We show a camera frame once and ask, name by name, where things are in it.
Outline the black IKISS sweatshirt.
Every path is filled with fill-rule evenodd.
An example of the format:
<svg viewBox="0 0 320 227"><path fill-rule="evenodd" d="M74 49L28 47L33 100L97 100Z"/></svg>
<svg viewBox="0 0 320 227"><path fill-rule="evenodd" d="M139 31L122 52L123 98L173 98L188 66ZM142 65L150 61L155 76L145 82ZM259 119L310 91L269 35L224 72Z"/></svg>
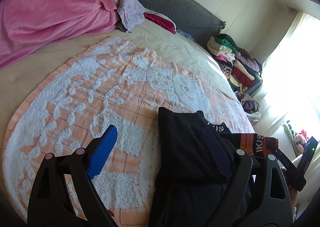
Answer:
<svg viewBox="0 0 320 227"><path fill-rule="evenodd" d="M208 128L252 157L274 154L278 142L257 134L231 133L212 125L201 111L158 110L161 167L156 177L149 226L207 226L228 185L204 141Z"/></svg>

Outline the floral basket of clothes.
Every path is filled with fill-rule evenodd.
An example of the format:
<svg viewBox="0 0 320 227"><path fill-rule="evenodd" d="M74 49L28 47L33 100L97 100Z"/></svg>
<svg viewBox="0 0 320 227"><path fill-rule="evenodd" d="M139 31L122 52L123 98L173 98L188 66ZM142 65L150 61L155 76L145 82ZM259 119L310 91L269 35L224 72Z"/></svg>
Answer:
<svg viewBox="0 0 320 227"><path fill-rule="evenodd" d="M252 123L259 122L261 120L260 104L247 93L237 91L235 92L235 95L249 121Z"/></svg>

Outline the stack of folded clothes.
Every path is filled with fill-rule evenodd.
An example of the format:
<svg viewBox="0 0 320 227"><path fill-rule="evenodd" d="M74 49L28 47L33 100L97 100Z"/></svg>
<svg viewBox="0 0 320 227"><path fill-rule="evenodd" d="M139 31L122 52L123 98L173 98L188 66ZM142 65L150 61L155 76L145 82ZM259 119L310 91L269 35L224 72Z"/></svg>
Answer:
<svg viewBox="0 0 320 227"><path fill-rule="evenodd" d="M227 34L210 37L207 50L219 65L233 92L244 92L252 87L256 76L261 77L262 65L248 51L237 46Z"/></svg>

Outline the grey bedside cabinet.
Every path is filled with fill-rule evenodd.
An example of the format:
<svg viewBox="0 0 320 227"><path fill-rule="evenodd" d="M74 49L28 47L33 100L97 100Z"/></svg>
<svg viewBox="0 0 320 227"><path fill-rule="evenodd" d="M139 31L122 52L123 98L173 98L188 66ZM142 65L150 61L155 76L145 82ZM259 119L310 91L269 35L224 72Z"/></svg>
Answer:
<svg viewBox="0 0 320 227"><path fill-rule="evenodd" d="M262 85L262 83L263 83L262 78L259 76L256 76L255 80L253 81L252 87L249 87L245 91L245 93L247 93L249 96L252 96L254 94L254 92L259 89L259 87Z"/></svg>

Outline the white curtain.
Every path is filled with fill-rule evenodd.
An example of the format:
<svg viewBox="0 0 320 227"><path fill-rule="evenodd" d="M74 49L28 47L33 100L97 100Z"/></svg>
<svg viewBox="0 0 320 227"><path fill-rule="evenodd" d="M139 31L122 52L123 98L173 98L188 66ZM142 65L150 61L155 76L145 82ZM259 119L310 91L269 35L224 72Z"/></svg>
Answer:
<svg viewBox="0 0 320 227"><path fill-rule="evenodd" d="M287 120L319 138L319 19L298 12L263 64L258 132L272 135Z"/></svg>

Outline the beige bed sheet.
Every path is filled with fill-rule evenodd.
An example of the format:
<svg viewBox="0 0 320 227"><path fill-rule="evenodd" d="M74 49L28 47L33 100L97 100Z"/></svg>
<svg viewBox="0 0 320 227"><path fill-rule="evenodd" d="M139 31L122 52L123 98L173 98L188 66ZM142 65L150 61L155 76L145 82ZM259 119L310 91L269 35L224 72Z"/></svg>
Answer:
<svg viewBox="0 0 320 227"><path fill-rule="evenodd" d="M73 38L47 44L20 61L1 70L1 125L7 126L23 100L49 75L72 57L108 37L123 38L140 48L149 48L159 57L175 62L203 78L215 90L232 101L229 108L241 111L219 65L199 44L179 33L172 34L158 25L145 21L131 33L116 29L109 33Z"/></svg>

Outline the orange white patterned blanket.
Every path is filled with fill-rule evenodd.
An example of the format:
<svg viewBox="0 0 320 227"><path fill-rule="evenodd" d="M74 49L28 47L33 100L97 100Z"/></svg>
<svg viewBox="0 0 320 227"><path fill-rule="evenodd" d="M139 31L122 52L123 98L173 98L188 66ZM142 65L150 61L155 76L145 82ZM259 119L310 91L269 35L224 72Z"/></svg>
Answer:
<svg viewBox="0 0 320 227"><path fill-rule="evenodd" d="M119 37L106 38L48 75L12 115L3 159L12 205L26 219L46 153L71 154L114 125L116 145L93 184L123 226L147 226L160 165L158 109L202 111L207 121L224 123L232 133L251 133L244 110L229 108L231 102L154 50Z"/></svg>

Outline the pink blanket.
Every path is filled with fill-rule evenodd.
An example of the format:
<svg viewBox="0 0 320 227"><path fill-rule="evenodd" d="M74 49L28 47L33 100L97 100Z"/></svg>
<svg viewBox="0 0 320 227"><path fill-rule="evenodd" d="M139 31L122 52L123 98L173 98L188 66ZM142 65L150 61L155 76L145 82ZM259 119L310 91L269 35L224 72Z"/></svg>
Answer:
<svg viewBox="0 0 320 227"><path fill-rule="evenodd" d="M116 9L114 0L1 0L1 68L51 42L115 29Z"/></svg>

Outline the red pillow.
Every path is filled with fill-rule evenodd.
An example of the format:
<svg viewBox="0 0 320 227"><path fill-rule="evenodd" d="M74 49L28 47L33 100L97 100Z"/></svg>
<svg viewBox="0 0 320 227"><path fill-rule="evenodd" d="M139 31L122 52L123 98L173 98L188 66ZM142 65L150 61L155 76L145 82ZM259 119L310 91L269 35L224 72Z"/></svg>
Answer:
<svg viewBox="0 0 320 227"><path fill-rule="evenodd" d="M164 28L167 31L171 32L172 34L176 34L177 32L175 23L170 18L161 13L148 10L144 13L144 17L154 24L157 24L161 28Z"/></svg>

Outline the lilac garment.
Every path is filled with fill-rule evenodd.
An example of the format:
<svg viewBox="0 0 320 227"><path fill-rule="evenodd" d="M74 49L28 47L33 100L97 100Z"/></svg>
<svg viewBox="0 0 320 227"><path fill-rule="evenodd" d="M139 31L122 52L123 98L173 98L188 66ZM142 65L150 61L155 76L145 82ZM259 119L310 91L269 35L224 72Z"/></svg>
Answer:
<svg viewBox="0 0 320 227"><path fill-rule="evenodd" d="M138 0L114 0L121 19L121 30L131 32L136 25L144 22L144 6Z"/></svg>

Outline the grey quilted headboard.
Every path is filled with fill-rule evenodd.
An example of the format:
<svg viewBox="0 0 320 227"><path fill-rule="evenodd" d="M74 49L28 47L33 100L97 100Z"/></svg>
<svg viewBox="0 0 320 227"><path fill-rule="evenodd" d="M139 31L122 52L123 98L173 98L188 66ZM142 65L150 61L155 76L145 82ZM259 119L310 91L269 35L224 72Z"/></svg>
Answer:
<svg viewBox="0 0 320 227"><path fill-rule="evenodd" d="M147 9L170 18L181 31L190 34L202 47L217 36L226 23L195 0L139 0Z"/></svg>

